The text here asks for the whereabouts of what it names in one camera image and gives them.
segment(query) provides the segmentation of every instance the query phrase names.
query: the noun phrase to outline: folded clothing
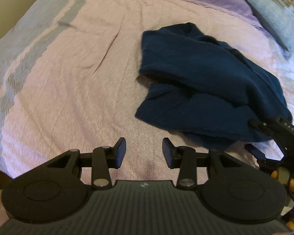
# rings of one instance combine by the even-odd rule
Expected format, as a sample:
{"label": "folded clothing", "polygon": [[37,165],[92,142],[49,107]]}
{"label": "folded clothing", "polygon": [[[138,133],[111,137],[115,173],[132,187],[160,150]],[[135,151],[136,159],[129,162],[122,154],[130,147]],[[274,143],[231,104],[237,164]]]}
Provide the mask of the folded clothing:
{"label": "folded clothing", "polygon": [[140,73],[157,81],[135,115],[148,124],[223,150],[270,139],[248,126],[251,118],[292,122],[274,75],[192,23],[144,32],[142,51]]}

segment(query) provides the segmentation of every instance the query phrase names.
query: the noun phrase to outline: gray cushion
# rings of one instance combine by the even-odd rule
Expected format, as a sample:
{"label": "gray cushion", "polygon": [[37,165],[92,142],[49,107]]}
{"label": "gray cushion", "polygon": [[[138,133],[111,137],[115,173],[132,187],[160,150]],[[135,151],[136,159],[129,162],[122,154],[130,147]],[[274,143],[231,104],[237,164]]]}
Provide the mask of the gray cushion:
{"label": "gray cushion", "polygon": [[262,26],[287,51],[294,52],[294,19],[272,0],[246,0]]}

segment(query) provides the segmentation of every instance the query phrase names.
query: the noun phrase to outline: bed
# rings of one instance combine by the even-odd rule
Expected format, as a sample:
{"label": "bed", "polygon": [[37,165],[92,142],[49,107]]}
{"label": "bed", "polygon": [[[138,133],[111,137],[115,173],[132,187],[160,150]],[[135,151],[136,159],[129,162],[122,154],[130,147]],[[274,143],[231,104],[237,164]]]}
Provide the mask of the bed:
{"label": "bed", "polygon": [[[162,139],[207,152],[134,117],[148,89],[139,76],[143,31],[192,22],[276,75],[294,118],[294,55],[246,11],[194,0],[38,0],[0,40],[0,170],[15,178],[69,149],[127,140],[114,180],[173,180]],[[227,152],[256,167],[237,142]],[[256,144],[280,159],[273,141]],[[198,168],[198,183],[207,179]],[[90,183],[90,170],[82,181]]]}

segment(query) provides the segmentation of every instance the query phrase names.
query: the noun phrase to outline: round black disc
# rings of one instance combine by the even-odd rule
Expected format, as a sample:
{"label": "round black disc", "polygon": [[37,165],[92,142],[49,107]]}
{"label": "round black disc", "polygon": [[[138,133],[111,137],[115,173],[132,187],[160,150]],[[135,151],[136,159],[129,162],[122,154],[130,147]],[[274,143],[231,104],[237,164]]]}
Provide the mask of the round black disc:
{"label": "round black disc", "polygon": [[238,223],[262,223],[278,217],[286,200],[283,186],[264,176],[219,176],[201,191],[203,201],[217,215]]}
{"label": "round black disc", "polygon": [[85,185],[64,169],[25,173],[2,191],[8,215],[31,223],[62,219],[81,208],[86,197]]}

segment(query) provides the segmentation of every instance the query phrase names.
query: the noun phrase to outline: pink bedspread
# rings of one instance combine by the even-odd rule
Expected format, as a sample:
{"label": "pink bedspread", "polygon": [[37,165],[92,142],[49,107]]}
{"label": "pink bedspread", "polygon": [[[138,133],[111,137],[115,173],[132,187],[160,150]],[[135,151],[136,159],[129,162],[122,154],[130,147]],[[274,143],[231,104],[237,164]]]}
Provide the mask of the pink bedspread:
{"label": "pink bedspread", "polygon": [[[2,128],[8,172],[16,177],[71,148],[91,152],[125,137],[127,153],[122,167],[111,171],[114,179],[176,181],[178,170],[168,169],[162,139],[169,137],[175,145],[189,145],[198,152],[207,150],[139,121],[134,114],[147,94],[145,80],[138,77],[143,31],[186,22],[278,73],[262,31],[224,12],[182,0],[87,0],[16,94]],[[54,21],[49,29],[57,24]],[[5,79],[31,48],[11,63]],[[284,90],[294,105],[293,89]],[[243,143],[237,143],[231,151],[253,162],[242,149]],[[206,179],[205,169],[198,169],[198,182]],[[89,169],[83,170],[82,180],[90,183]]]}

